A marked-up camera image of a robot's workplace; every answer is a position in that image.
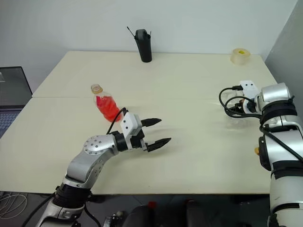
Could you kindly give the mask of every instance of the tape roll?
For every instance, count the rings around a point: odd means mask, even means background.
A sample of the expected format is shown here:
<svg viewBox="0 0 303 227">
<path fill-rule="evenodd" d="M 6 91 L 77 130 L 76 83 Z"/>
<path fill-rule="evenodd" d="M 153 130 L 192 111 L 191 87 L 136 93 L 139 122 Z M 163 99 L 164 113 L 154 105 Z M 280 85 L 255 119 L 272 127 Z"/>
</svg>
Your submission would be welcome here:
<svg viewBox="0 0 303 227">
<path fill-rule="evenodd" d="M 250 58 L 248 50 L 237 48 L 232 51 L 231 61 L 236 65 L 245 64 Z"/>
</svg>

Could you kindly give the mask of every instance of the plastic bottle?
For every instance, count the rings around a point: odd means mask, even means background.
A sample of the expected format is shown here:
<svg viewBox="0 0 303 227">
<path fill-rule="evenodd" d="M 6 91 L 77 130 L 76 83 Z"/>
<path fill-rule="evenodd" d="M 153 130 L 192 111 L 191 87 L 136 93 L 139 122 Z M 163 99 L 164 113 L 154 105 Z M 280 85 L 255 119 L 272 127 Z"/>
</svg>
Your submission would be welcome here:
<svg viewBox="0 0 303 227">
<path fill-rule="evenodd" d="M 109 93 L 104 92 L 99 84 L 93 84 L 90 88 L 92 93 L 95 94 L 94 102 L 100 112 L 108 121 L 113 122 L 119 112 L 119 108 L 117 107 L 113 97 Z"/>
</svg>

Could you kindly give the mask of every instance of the white table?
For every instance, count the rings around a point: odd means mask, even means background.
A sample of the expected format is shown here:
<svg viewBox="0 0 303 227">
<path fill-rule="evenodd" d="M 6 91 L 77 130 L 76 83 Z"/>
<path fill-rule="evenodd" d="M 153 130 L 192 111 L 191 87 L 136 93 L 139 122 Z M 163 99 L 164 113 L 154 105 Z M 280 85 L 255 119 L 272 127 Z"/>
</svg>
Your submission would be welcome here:
<svg viewBox="0 0 303 227">
<path fill-rule="evenodd" d="M 138 53 L 68 52 L 0 139 L 0 191 L 53 192 L 83 142 L 110 125 L 92 102 L 100 83 L 120 107 L 163 120 L 144 130 L 147 141 L 172 140 L 110 159 L 93 193 L 268 193 L 253 151 L 258 120 L 229 118 L 217 99 L 242 79 L 275 83 L 257 55 L 237 66 L 229 55 L 154 54 L 146 64 Z"/>
<path fill-rule="evenodd" d="M 257 87 L 275 83 L 262 58 L 234 65 L 228 54 L 154 53 L 143 63 L 135 52 L 68 52 L 33 97 L 92 97 L 99 83 L 115 99 L 143 97 L 217 99 L 222 88 L 251 79 Z"/>
<path fill-rule="evenodd" d="M 144 129 L 148 142 L 172 140 L 110 159 L 93 193 L 269 192 L 270 173 L 254 153 L 257 119 L 230 119 L 216 99 L 125 105 L 142 119 L 162 119 Z M 109 125 L 90 98 L 31 99 L 0 140 L 0 191 L 53 192 L 85 140 Z"/>
</svg>

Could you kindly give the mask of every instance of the laptop keyboard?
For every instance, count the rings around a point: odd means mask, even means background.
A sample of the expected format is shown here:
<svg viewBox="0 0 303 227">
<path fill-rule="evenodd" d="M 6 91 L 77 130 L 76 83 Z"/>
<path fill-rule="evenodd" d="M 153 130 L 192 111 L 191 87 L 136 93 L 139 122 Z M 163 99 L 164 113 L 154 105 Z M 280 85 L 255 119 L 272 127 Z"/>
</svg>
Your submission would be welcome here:
<svg viewBox="0 0 303 227">
<path fill-rule="evenodd" d="M 10 124 L 15 120 L 19 113 L 1 113 L 0 114 L 0 129 L 8 129 Z"/>
</svg>

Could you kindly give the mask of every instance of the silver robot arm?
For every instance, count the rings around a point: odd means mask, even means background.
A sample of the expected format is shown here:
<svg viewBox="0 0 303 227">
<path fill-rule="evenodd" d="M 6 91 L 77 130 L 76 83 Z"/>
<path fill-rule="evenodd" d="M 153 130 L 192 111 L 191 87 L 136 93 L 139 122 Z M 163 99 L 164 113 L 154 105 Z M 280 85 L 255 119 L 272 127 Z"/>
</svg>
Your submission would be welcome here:
<svg viewBox="0 0 303 227">
<path fill-rule="evenodd" d="M 271 171 L 268 227 L 303 226 L 303 130 L 293 96 L 285 83 L 262 88 L 259 93 L 252 81 L 226 88 L 243 91 L 246 98 L 225 112 L 234 117 L 260 119 L 259 159 Z"/>
<path fill-rule="evenodd" d="M 118 131 L 108 135 L 96 135 L 87 139 L 82 151 L 71 161 L 67 173 L 55 196 L 48 202 L 36 227 L 72 227 L 84 210 L 85 202 L 91 195 L 104 164 L 121 151 L 142 148 L 148 152 L 164 146 L 170 138 L 154 144 L 144 142 L 143 126 L 152 126 L 161 119 L 140 121 L 139 116 L 124 111 L 121 121 L 123 133 Z"/>
</svg>

